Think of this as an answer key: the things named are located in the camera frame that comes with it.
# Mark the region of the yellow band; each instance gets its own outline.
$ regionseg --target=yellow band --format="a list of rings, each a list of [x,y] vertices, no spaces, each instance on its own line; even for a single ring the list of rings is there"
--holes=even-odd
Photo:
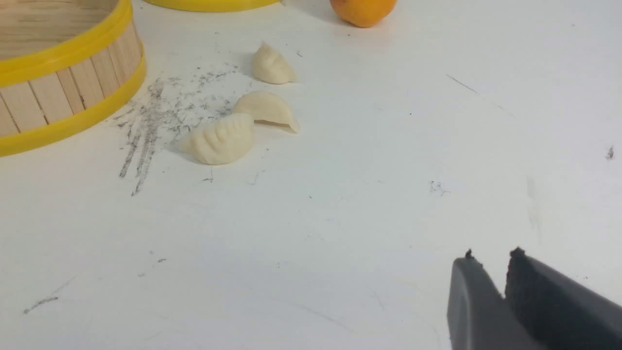
[[[143,53],[141,63],[134,74],[112,95],[91,108],[55,123],[21,134],[0,138],[0,157],[25,152],[60,141],[106,119],[134,96],[145,80],[146,72],[147,67]]]
[[[88,31],[49,49],[0,61],[0,87],[43,77],[91,57],[121,36],[131,19],[131,0],[119,0],[110,15]]]
[[[279,0],[145,0],[169,9],[196,12],[231,12],[254,9]]]

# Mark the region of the dumpling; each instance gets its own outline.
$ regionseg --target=dumpling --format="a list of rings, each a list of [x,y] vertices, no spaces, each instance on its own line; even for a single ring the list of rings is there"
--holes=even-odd
[[[199,125],[179,143],[179,149],[199,162],[221,165],[235,162],[253,147],[253,117],[234,113]]]
[[[287,102],[277,95],[265,91],[255,91],[239,98],[233,113],[247,113],[255,120],[289,125],[295,133],[300,133],[300,124],[294,118]]]
[[[279,51],[265,42],[253,55],[253,75],[266,83],[285,84],[297,80],[294,69]]]

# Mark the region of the bamboo steamer basket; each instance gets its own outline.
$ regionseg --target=bamboo steamer basket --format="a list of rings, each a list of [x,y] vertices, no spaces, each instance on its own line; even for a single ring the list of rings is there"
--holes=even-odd
[[[169,9],[196,12],[232,12],[275,4],[280,0],[145,0]]]
[[[131,0],[0,0],[0,156],[97,124],[145,74]]]

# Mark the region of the white table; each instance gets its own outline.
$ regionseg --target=white table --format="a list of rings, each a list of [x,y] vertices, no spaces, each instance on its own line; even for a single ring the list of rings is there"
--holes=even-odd
[[[134,9],[132,103],[0,159],[0,348],[448,350],[468,248],[501,290],[520,245],[622,303],[619,0],[402,0],[368,30],[327,0]],[[251,77],[262,40],[300,84]],[[303,133],[175,150],[253,90]]]

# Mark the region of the orange fruit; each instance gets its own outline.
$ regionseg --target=orange fruit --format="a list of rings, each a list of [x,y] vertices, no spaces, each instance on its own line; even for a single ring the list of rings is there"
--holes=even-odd
[[[397,0],[330,0],[335,13],[357,27],[375,26],[393,11]]]

